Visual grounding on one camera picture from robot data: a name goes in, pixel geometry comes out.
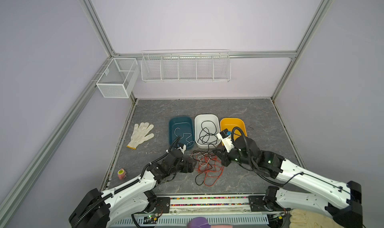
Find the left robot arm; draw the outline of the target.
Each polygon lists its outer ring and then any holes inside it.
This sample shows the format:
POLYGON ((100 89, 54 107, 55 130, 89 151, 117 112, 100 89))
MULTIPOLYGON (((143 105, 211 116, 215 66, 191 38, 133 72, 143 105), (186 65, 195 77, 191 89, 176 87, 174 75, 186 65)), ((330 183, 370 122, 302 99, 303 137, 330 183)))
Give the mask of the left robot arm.
POLYGON ((156 208, 153 189, 178 173, 192 173, 196 163, 185 156, 178 136, 160 158, 146 164, 135 178, 109 190, 90 190, 69 217, 72 228, 108 228, 117 221, 156 208))

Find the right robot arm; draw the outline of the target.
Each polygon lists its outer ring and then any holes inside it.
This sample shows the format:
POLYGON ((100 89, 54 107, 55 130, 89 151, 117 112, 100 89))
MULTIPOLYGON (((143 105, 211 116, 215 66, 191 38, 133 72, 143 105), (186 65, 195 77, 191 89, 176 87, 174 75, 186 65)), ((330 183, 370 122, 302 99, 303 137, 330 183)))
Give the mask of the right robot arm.
POLYGON ((243 130, 234 127, 216 134, 223 144, 214 154, 227 167, 241 168, 270 183, 262 204, 267 211, 301 209, 319 213, 344 228, 362 228, 362 186, 327 179, 300 167, 283 156, 261 150, 243 130))

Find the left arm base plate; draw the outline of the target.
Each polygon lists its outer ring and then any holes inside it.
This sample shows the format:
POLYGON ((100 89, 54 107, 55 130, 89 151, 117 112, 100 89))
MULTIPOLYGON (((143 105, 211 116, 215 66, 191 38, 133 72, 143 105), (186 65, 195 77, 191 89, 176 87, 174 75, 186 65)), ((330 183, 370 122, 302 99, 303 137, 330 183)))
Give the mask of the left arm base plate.
POLYGON ((151 214, 168 214, 171 208, 170 197, 156 197, 149 201, 149 204, 144 209, 144 213, 151 214))

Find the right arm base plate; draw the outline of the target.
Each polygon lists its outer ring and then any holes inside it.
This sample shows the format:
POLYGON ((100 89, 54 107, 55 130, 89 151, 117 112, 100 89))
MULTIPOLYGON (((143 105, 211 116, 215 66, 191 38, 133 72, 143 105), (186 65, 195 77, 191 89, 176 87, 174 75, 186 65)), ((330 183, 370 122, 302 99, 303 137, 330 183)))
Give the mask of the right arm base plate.
POLYGON ((275 197, 248 196, 252 212, 283 212, 275 197))

